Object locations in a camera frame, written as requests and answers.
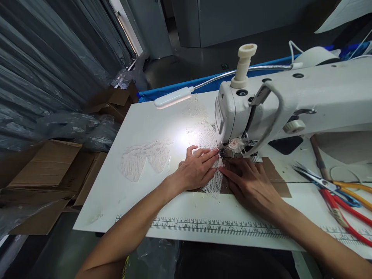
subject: cardboard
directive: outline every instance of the cardboard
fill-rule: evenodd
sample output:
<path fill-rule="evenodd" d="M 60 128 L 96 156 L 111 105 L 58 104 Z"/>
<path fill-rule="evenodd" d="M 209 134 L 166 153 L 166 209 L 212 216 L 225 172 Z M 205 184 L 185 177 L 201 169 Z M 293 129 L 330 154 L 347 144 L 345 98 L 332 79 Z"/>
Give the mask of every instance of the cardboard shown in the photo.
<path fill-rule="evenodd" d="M 100 172 L 100 169 L 103 165 L 103 162 L 105 161 L 107 156 L 107 153 L 105 152 L 99 152 L 95 153 L 94 160 L 90 166 L 90 169 L 84 179 L 83 185 L 80 189 L 79 195 L 76 197 L 75 203 L 73 205 L 73 208 L 79 208 L 84 205 L 84 202 L 86 198 L 89 195 L 89 192 L 93 186 L 94 181 L 97 178 L 98 173 Z"/>
<path fill-rule="evenodd" d="M 0 163 L 1 208 L 22 206 L 22 214 L 27 216 L 49 204 L 9 234 L 50 232 L 64 207 L 79 191 L 93 161 L 92 155 L 80 154 L 80 148 L 81 144 L 49 140 L 11 154 Z M 85 171 L 84 175 L 76 172 L 77 168 Z"/>
<path fill-rule="evenodd" d="M 262 157 L 262 164 L 267 177 L 269 178 L 271 184 L 274 186 L 275 190 L 282 198 L 291 198 L 291 192 L 289 191 L 287 183 L 284 179 L 280 176 L 280 174 L 276 171 L 274 164 L 268 157 Z M 241 174 L 241 171 L 237 170 L 234 165 L 229 164 L 228 161 L 224 162 L 227 168 L 230 168 L 232 171 L 236 172 L 237 174 Z M 221 187 L 221 194 L 233 194 L 229 187 L 229 181 L 224 176 L 222 180 L 222 187 Z"/>
<path fill-rule="evenodd" d="M 110 87 L 108 90 L 96 94 L 83 110 L 86 114 L 110 114 L 114 120 L 123 123 L 128 110 L 133 103 L 138 103 L 137 88 L 131 82 L 127 89 Z"/>
<path fill-rule="evenodd" d="M 81 144 L 50 140 L 44 143 L 10 182 L 11 188 L 58 186 L 81 148 Z"/>
<path fill-rule="evenodd" d="M 56 190 L 78 194 L 94 159 L 94 153 L 79 152 Z"/>

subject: yellow-handled scissors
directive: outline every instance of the yellow-handled scissors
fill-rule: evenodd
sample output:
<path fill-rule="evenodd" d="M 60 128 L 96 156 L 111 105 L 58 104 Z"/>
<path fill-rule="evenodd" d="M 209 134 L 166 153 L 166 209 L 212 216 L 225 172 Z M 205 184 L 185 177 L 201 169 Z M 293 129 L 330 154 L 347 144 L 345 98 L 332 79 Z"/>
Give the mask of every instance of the yellow-handled scissors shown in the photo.
<path fill-rule="evenodd" d="M 358 200 L 365 208 L 372 211 L 372 203 L 370 203 L 366 199 L 363 199 L 361 196 L 359 196 L 355 192 L 350 191 L 349 189 L 347 189 L 347 188 L 361 189 L 363 191 L 366 191 L 366 192 L 372 194 L 372 188 L 371 187 L 368 187 L 368 186 L 365 186 L 365 185 L 362 185 L 362 184 L 357 184 L 357 183 L 346 183 L 346 182 L 340 182 L 340 181 L 332 181 L 332 182 L 333 182 L 333 184 L 339 186 L 340 190 L 342 192 L 348 194 L 349 196 L 352 196 L 354 199 Z"/>

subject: gray floor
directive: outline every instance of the gray floor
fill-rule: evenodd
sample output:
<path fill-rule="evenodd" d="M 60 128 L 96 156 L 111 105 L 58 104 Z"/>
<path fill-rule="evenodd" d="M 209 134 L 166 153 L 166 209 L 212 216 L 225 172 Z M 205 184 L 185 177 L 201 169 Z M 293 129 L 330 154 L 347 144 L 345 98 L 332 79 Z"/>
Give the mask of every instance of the gray floor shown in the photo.
<path fill-rule="evenodd" d="M 206 48 L 187 48 L 180 46 L 174 18 L 168 19 L 167 26 L 174 55 L 149 63 L 145 74 L 150 88 L 160 88 L 234 70 L 238 63 L 238 48 L 246 43 L 255 43 L 258 46 L 251 62 L 254 65 L 290 56 L 289 40 L 294 41 L 303 50 L 331 45 L 345 28 L 343 25 L 326 33 L 313 34 L 299 31 L 296 26 L 285 26 Z M 371 28 L 372 22 L 356 34 L 351 43 L 361 42 Z M 223 70 L 222 64 L 228 64 L 230 69 Z"/>
<path fill-rule="evenodd" d="M 92 232 L 74 231 L 77 213 L 62 213 L 28 279 L 72 279 L 100 240 Z"/>

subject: hand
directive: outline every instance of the hand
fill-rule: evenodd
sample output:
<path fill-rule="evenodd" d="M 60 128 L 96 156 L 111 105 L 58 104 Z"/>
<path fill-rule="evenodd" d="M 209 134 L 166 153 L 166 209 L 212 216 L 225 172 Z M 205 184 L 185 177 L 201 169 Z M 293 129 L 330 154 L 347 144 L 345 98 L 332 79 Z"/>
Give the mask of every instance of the hand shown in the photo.
<path fill-rule="evenodd" d="M 279 196 L 267 177 L 262 164 L 253 164 L 242 159 L 232 159 L 243 175 L 240 177 L 226 168 L 219 170 L 229 178 L 229 186 L 236 199 L 247 210 L 252 210 L 265 220 L 279 226 L 291 206 Z"/>
<path fill-rule="evenodd" d="M 205 186 L 217 170 L 212 167 L 218 160 L 218 149 L 201 148 L 193 154 L 192 150 L 196 148 L 196 145 L 187 148 L 185 161 L 179 163 L 179 168 L 168 177 L 179 187 L 180 193 Z"/>

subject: person's left hand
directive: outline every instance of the person's left hand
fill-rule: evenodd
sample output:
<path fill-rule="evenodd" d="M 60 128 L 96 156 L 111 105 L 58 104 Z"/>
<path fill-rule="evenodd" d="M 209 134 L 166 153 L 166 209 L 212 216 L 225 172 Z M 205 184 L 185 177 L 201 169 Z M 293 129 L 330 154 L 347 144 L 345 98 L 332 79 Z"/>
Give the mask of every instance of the person's left hand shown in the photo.
<path fill-rule="evenodd" d="M 218 160 L 218 149 L 201 148 L 192 154 L 196 148 L 196 145 L 187 148 L 185 161 L 180 162 L 179 168 L 168 177 L 180 192 L 204 187 L 217 170 L 212 166 Z"/>

